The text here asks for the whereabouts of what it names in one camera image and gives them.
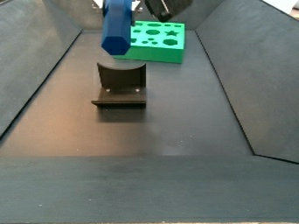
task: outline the circular hole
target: circular hole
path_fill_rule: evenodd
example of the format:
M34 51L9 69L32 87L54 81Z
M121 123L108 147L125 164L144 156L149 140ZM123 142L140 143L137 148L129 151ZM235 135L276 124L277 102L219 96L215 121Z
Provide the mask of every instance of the circular hole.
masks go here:
M149 35L156 35L156 34L159 34L160 32L159 32L157 30L149 30L149 31L147 31L145 33L149 34Z
M177 41L176 41L175 39L171 39L171 38L165 39L165 40L163 41L163 43L164 43L165 45L168 45L168 46L176 46L176 45L177 45Z
M148 26L157 27L157 26L161 26L161 25L160 24L148 24Z

